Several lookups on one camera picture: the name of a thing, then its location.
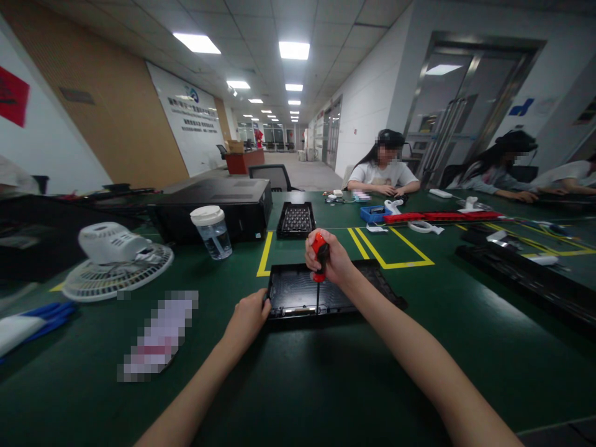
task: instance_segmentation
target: black parts tray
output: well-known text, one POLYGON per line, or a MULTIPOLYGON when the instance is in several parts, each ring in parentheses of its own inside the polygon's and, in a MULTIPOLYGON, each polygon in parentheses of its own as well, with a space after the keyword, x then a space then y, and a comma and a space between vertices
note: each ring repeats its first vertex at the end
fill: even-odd
MULTIPOLYGON (((354 265, 385 298, 402 310, 408 307, 407 301, 397 296, 385 281, 377 260, 354 261, 354 265)), ((310 278, 306 264, 271 266, 268 298, 271 299, 270 320, 358 311, 340 288, 329 280, 320 283, 317 309, 317 283, 310 278)))
POLYGON ((310 202, 284 202, 278 223, 278 239, 306 239, 316 228, 310 202))
POLYGON ((596 292, 593 290, 497 244, 462 245, 455 253, 573 330, 596 340, 596 292))

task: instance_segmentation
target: hand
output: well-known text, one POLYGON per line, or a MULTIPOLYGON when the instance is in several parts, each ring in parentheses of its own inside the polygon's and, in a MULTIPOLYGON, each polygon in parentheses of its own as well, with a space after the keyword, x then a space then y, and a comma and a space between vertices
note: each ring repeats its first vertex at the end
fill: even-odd
POLYGON ((397 188, 391 185, 377 185, 374 187, 374 190, 376 192, 380 192, 381 194, 385 194, 386 196, 394 196, 397 192, 397 188))
POLYGON ((271 311, 271 301, 267 299, 263 303, 266 293, 267 289, 261 289, 236 305, 222 337, 222 343, 228 349, 242 355, 255 340, 271 311))
POLYGON ((311 245, 315 241, 317 233, 321 233, 321 236, 329 244, 329 259, 325 265, 325 276, 329 281, 334 284, 345 282, 347 279, 354 275, 354 264, 350 261, 348 252, 337 240, 337 237, 332 235, 327 230, 317 228, 306 239, 306 253, 304 258, 306 259, 306 265, 312 271, 317 271, 321 268, 321 264, 317 261, 317 255, 312 249, 311 245))

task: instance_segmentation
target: water bottle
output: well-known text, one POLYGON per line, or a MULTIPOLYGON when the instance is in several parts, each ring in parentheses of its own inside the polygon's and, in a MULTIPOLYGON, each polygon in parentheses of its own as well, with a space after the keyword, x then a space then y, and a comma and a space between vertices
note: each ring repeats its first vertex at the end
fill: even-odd
POLYGON ((225 226, 224 212, 219 206, 197 208, 191 212, 191 220, 197 227, 207 251, 213 259, 225 259, 232 254, 232 244, 228 228, 225 226))

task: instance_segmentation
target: reception desk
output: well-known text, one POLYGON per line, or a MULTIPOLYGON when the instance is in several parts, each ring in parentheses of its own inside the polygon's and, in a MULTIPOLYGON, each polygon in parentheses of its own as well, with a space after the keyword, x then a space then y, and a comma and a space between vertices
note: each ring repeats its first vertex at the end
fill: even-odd
POLYGON ((255 149, 244 153, 227 153, 225 162, 228 164, 230 174, 248 174, 249 166, 265 164, 263 149, 255 149))

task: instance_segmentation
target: white fan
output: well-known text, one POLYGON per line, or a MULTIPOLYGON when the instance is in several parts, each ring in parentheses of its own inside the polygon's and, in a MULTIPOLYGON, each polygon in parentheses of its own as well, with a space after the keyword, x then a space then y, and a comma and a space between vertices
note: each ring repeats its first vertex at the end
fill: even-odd
POLYGON ((174 260, 170 247, 156 244, 115 222, 90 225, 79 232, 89 259, 66 277, 62 293, 80 302, 110 299, 161 275, 174 260))

